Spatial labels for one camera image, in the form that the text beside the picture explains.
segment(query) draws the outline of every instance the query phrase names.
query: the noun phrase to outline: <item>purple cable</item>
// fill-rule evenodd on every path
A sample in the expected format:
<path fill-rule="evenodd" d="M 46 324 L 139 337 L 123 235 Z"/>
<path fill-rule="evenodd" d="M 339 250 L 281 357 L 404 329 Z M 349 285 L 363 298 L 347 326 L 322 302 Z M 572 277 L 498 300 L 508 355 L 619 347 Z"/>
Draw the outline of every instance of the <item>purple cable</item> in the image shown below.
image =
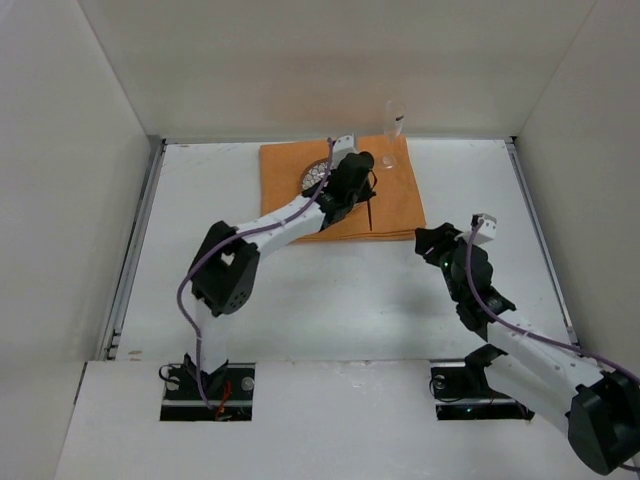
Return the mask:
<path fill-rule="evenodd" d="M 282 227 L 283 224 L 287 224 L 295 220 L 296 218 L 298 218 L 300 215 L 302 215 L 304 212 L 306 212 L 309 209 L 309 207 L 316 201 L 316 199 L 320 195 L 320 192 L 322 191 L 324 186 L 327 184 L 327 180 L 329 179 L 329 175 L 331 174 L 331 164 L 333 161 L 333 142 L 331 141 L 331 138 L 328 138 L 327 142 L 329 143 L 329 158 L 327 158 L 324 176 L 322 177 L 322 181 L 318 185 L 318 188 L 316 188 L 316 190 L 313 192 L 313 195 L 311 195 L 311 198 L 309 198 L 309 201 L 300 210 L 289 215 L 282 222 L 275 222 L 275 223 L 272 223 L 271 225 L 265 225 L 264 227 L 254 228 L 253 230 L 247 230 L 242 233 L 236 233 L 235 235 L 232 235 L 229 238 L 225 238 L 223 241 L 221 241 L 215 247 L 213 247 L 211 250 L 205 253 L 202 256 L 202 258 L 200 258 L 200 260 L 198 260 L 196 264 L 191 268 L 191 270 L 187 272 L 187 275 L 184 277 L 182 282 L 180 282 L 180 286 L 178 287 L 178 292 L 176 294 L 176 300 L 178 302 L 178 308 L 180 309 L 180 312 L 182 313 L 182 315 L 184 315 L 184 318 L 189 322 L 189 324 L 191 324 L 193 331 L 196 333 L 196 383 L 198 384 L 198 391 L 200 392 L 200 398 L 202 398 L 202 401 L 204 402 L 204 404 L 209 410 L 214 410 L 215 407 L 209 403 L 209 400 L 207 399 L 207 395 L 204 392 L 204 387 L 202 386 L 202 378 L 200 374 L 202 370 L 200 367 L 201 357 L 202 357 L 201 355 L 202 331 L 200 330 L 200 327 L 198 326 L 198 324 L 193 320 L 191 315 L 189 315 L 189 312 L 187 312 L 187 309 L 185 308 L 184 303 L 182 302 L 182 293 L 184 292 L 184 289 L 187 286 L 187 283 L 189 283 L 189 281 L 202 268 L 202 266 L 205 263 L 207 263 L 211 257 L 213 257 L 216 253 L 218 253 L 220 250 L 222 250 L 224 247 L 226 247 L 230 243 L 235 242 L 239 238 L 247 237 L 249 235 L 255 235 L 257 233 L 267 232 L 269 230 L 273 230 L 274 228 Z"/>
<path fill-rule="evenodd" d="M 473 228 L 473 230 L 471 232 L 471 236 L 469 237 L 469 242 L 468 242 L 468 245 L 467 245 L 467 256 L 466 256 L 466 262 L 465 262 L 466 263 L 465 270 L 466 270 L 466 275 L 467 275 L 467 283 L 469 284 L 469 289 L 471 290 L 471 294 L 473 295 L 473 298 L 475 298 L 476 302 L 478 302 L 478 305 L 480 305 L 480 308 L 484 311 L 484 313 L 489 315 L 489 317 L 491 319 L 495 320 L 500 325 L 503 325 L 503 326 L 513 330 L 514 332 L 519 333 L 520 335 L 525 335 L 526 334 L 529 338 L 533 338 L 534 340 L 538 340 L 539 342 L 546 343 L 547 345 L 553 345 L 554 347 L 563 348 L 565 350 L 569 350 L 570 352 L 577 353 L 578 355 L 583 355 L 585 357 L 593 358 L 594 360 L 596 360 L 596 361 L 598 361 L 600 363 L 608 365 L 609 367 L 613 368 L 614 370 L 618 370 L 623 375 L 628 377 L 630 380 L 635 382 L 636 385 L 640 385 L 640 378 L 637 375 L 635 375 L 630 370 L 627 370 L 622 365 L 619 365 L 616 362 L 614 362 L 612 360 L 609 360 L 608 358 L 603 357 L 599 353 L 589 352 L 588 350 L 583 350 L 582 348 L 576 347 L 574 345 L 570 345 L 570 344 L 567 344 L 567 343 L 562 343 L 562 342 L 559 342 L 557 340 L 553 340 L 552 338 L 543 337 L 542 335 L 538 335 L 538 334 L 533 333 L 533 332 L 528 332 L 527 330 L 525 330 L 523 328 L 516 327 L 515 325 L 512 325 L 509 322 L 506 322 L 505 320 L 501 319 L 498 315 L 496 315 L 495 313 L 493 313 L 491 311 L 491 309 L 482 300 L 482 297 L 480 297 L 480 294 L 478 293 L 478 290 L 476 289 L 476 286 L 473 283 L 473 276 L 471 275 L 471 254 L 473 252 L 473 242 L 476 239 L 476 235 L 478 234 L 478 231 L 480 230 L 480 227 L 482 226 L 482 223 L 483 223 L 483 220 L 480 220 L 478 222 L 478 225 L 476 225 Z M 631 472 L 640 472 L 640 468 L 639 467 L 630 467 L 628 465 L 621 465 L 620 468 L 622 468 L 624 470 L 629 470 Z"/>

